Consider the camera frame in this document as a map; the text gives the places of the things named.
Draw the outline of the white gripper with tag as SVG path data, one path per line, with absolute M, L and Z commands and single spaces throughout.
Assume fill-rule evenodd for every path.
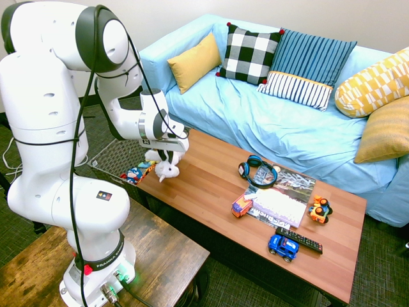
M 174 160 L 174 152 L 186 152 L 189 149 L 189 141 L 187 138 L 182 139 L 176 136 L 166 137 L 162 139 L 148 139 L 148 138 L 139 138 L 139 144 L 145 148 L 151 148 L 159 150 L 158 154 L 163 161 L 168 160 L 172 164 Z

